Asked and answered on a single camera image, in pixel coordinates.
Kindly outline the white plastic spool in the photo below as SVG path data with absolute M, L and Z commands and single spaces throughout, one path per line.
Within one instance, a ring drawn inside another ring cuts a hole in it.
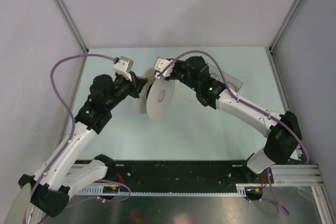
M 133 99 L 133 107 L 139 114 L 147 114 L 151 120 L 160 119 L 168 110 L 175 91 L 175 81 L 156 79 L 154 69 L 148 69 L 143 75 L 148 82 L 140 92 L 140 97 Z

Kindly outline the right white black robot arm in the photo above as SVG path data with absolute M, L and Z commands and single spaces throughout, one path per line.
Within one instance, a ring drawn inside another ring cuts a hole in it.
M 254 183 L 268 167 L 286 164 L 301 144 L 299 123 L 292 112 L 271 112 L 245 100 L 225 81 L 214 78 L 203 57 L 159 60 L 155 71 L 157 79 L 178 80 L 195 91 L 197 100 L 203 106 L 235 116 L 266 138 L 265 146 L 253 153 L 241 167 L 245 181 Z

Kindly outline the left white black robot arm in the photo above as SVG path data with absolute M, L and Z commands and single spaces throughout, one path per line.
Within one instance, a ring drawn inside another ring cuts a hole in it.
M 73 120 L 73 128 L 48 161 L 35 174 L 23 174 L 20 187 L 31 185 L 30 203 L 50 217 L 59 215 L 71 197 L 96 180 L 110 182 L 115 178 L 113 160 L 99 155 L 78 173 L 68 171 L 81 152 L 96 138 L 112 118 L 111 110 L 126 97 L 139 98 L 148 80 L 134 72 L 96 76 L 90 94 Z

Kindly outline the clear plastic box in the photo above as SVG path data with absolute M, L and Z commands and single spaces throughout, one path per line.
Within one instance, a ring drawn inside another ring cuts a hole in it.
M 216 79 L 217 81 L 224 82 L 219 69 L 216 66 L 210 64 L 209 62 L 207 62 L 207 65 L 209 66 L 210 76 Z M 223 72 L 223 74 L 225 76 L 228 86 L 231 89 L 233 89 L 236 93 L 238 93 L 241 87 L 243 86 L 243 82 L 225 72 Z

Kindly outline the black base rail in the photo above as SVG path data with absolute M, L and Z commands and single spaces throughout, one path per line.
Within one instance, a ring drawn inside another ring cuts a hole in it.
M 273 182 L 272 172 L 247 173 L 244 161 L 115 161 L 103 154 L 96 159 L 107 164 L 105 176 L 118 180 L 138 194 L 215 194 L 235 193 L 237 184 Z

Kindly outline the left aluminium frame post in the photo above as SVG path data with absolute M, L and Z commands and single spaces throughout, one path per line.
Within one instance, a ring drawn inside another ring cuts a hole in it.
M 64 0 L 54 0 L 57 8 L 59 9 L 59 12 L 61 13 L 64 21 L 66 22 L 71 34 L 73 35 L 76 43 L 78 44 L 78 46 L 81 48 L 81 50 L 83 52 L 87 52 L 88 48 L 64 2 Z

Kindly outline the aluminium frame post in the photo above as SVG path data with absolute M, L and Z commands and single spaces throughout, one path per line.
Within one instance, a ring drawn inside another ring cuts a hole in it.
M 304 0 L 293 0 L 284 20 L 282 21 L 274 39 L 272 40 L 271 44 L 268 47 L 268 50 L 272 54 L 278 44 L 280 43 L 282 37 L 285 35 L 286 31 L 288 30 L 291 22 L 295 18 L 297 12 L 299 11 L 301 5 L 303 4 Z
M 88 48 L 64 2 L 64 0 L 54 0 L 57 8 L 59 9 L 59 12 L 61 13 L 64 21 L 66 22 L 71 34 L 73 35 L 76 43 L 78 44 L 78 46 L 81 48 L 81 50 L 83 52 L 87 52 Z

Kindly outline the right aluminium frame post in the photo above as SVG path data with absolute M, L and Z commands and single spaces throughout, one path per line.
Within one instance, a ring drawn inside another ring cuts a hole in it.
M 304 0 L 293 0 L 284 20 L 282 21 L 274 39 L 272 40 L 271 44 L 268 47 L 268 50 L 272 54 L 278 44 L 280 43 L 282 37 L 285 35 L 286 31 L 288 30 L 291 22 L 295 18 L 297 12 L 299 11 L 301 5 L 303 4 Z

